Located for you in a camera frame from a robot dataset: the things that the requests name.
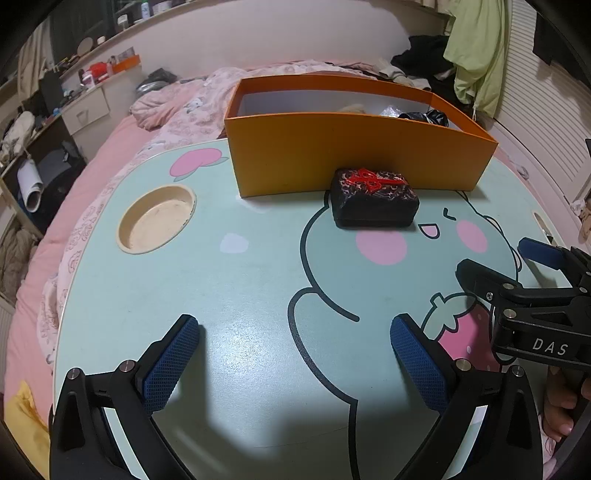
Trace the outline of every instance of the human hand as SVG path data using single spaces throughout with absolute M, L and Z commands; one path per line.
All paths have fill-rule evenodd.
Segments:
M 583 383 L 581 395 L 591 400 L 591 378 Z M 577 394 L 566 385 L 566 378 L 560 368 L 549 367 L 542 422 L 548 437 L 559 442 L 563 436 L 570 434 L 574 423 L 567 410 L 572 410 L 576 404 Z

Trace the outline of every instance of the blue gripper pad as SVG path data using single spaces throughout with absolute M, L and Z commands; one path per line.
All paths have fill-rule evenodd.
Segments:
M 191 317 L 146 376 L 142 394 L 148 415 L 166 406 L 198 344 L 199 323 Z
M 445 378 L 421 342 L 400 317 L 392 321 L 390 342 L 425 405 L 443 414 L 449 403 Z
M 564 255 L 562 250 L 552 245 L 532 240 L 531 238 L 522 238 L 517 245 L 517 251 L 523 258 L 533 260 L 534 262 L 546 265 L 546 267 L 560 270 L 564 267 Z

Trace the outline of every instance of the metal pin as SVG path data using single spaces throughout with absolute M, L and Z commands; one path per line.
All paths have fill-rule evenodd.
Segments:
M 465 358 L 458 358 L 456 360 L 456 367 L 458 367 L 463 372 L 468 372 L 468 370 L 472 368 L 472 364 Z
M 511 367 L 511 373 L 516 377 L 523 377 L 525 375 L 525 370 L 520 365 L 513 365 Z
M 67 373 L 67 377 L 70 380 L 74 380 L 75 378 L 78 378 L 78 375 L 80 375 L 80 369 L 79 368 L 72 368 L 71 370 L 68 371 Z
M 125 360 L 119 364 L 119 370 L 122 372 L 129 372 L 133 370 L 135 367 L 135 362 L 133 360 Z

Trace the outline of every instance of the green cloth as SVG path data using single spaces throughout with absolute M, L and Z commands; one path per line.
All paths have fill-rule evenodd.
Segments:
M 457 66 L 456 95 L 493 117 L 505 71 L 505 0 L 451 0 L 449 12 L 452 33 L 443 56 Z

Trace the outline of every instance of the cartoon mouth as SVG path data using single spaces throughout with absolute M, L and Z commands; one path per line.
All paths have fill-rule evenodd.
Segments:
M 430 238 L 431 240 L 439 238 L 440 232 L 436 223 L 421 223 L 418 227 L 420 228 L 421 233 L 427 238 Z

